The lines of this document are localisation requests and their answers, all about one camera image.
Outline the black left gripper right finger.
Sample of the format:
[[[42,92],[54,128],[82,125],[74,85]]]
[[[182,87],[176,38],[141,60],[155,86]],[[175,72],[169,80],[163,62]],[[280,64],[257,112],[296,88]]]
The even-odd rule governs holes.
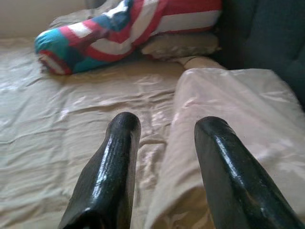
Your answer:
[[[198,120],[194,142],[216,228],[304,228],[272,178],[225,120],[215,116]]]

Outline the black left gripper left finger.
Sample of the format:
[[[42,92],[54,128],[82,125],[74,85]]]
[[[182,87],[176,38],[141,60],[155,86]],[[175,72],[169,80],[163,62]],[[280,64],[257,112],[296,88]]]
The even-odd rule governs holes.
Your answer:
[[[109,123],[105,139],[81,171],[60,229],[128,229],[131,224],[139,118],[122,112]]]

